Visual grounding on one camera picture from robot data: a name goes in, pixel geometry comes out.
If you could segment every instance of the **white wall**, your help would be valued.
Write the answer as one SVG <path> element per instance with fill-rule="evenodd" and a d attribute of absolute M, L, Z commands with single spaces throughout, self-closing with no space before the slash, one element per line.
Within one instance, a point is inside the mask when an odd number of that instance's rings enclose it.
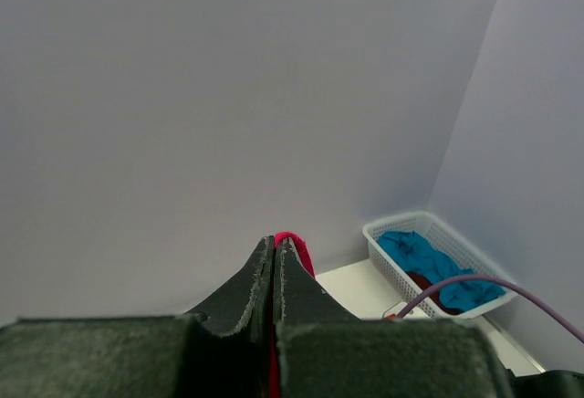
<path fill-rule="evenodd" d="M 170 308 L 422 207 L 495 0 L 0 0 L 0 316 Z"/>
<path fill-rule="evenodd" d="M 498 0 L 430 208 L 584 329 L 584 0 Z M 524 300 L 497 318 L 546 367 L 584 351 Z"/>

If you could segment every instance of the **laundry basket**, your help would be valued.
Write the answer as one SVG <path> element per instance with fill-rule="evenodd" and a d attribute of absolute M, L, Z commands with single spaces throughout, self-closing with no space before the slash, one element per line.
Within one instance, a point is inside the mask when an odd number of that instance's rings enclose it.
<path fill-rule="evenodd" d="M 401 292 L 401 295 L 407 301 L 422 293 L 422 289 L 408 277 L 377 243 L 378 238 L 387 231 L 415 232 L 428 240 L 433 248 L 444 252 L 452 258 L 461 268 L 470 267 L 477 274 L 499 277 L 514 282 L 507 273 L 488 259 L 479 249 L 457 234 L 446 223 L 429 213 L 420 211 L 395 215 L 365 225 L 363 234 L 368 241 L 370 260 L 382 275 Z M 432 318 L 475 318 L 506 304 L 516 296 L 515 292 L 506 288 L 504 290 L 505 295 L 457 316 L 446 313 L 430 298 L 424 300 L 420 307 Z"/>

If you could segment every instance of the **white table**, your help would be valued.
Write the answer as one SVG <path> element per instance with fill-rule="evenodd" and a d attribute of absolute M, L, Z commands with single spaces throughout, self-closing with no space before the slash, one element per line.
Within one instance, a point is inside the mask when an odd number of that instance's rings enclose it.
<path fill-rule="evenodd" d="M 380 319 L 402 296 L 367 259 L 317 275 L 317 281 L 340 305 L 361 319 Z M 493 343 L 501 362 L 515 375 L 543 369 L 506 332 L 487 319 L 470 319 Z"/>

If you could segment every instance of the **brown cloth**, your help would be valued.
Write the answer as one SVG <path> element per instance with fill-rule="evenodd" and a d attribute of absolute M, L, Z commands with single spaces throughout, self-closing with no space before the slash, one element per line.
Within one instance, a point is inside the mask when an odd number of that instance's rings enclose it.
<path fill-rule="evenodd" d="M 422 290 L 426 290 L 428 287 L 430 287 L 432 285 L 431 282 L 426 277 L 423 277 L 422 275 L 418 275 L 415 272 L 408 272 L 407 275 Z M 462 311 L 460 309 L 448 309 L 447 307 L 442 305 L 442 302 L 440 301 L 440 291 L 437 291 L 433 295 L 430 295 L 430 299 L 433 300 L 434 303 L 438 306 L 438 308 L 441 309 L 445 313 L 452 314 L 453 316 L 457 316 L 457 315 L 462 313 Z"/>

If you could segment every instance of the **teal fabric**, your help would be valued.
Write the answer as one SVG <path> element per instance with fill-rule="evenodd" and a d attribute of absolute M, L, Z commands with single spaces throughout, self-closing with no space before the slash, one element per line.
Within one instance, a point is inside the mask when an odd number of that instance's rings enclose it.
<path fill-rule="evenodd" d="M 432 284 L 457 275 L 474 274 L 471 268 L 459 268 L 454 260 L 415 232 L 389 231 L 380 236 L 378 243 L 401 270 L 422 275 Z M 465 312 L 504 294 L 492 282 L 455 282 L 440 290 L 440 301 L 448 309 Z"/>

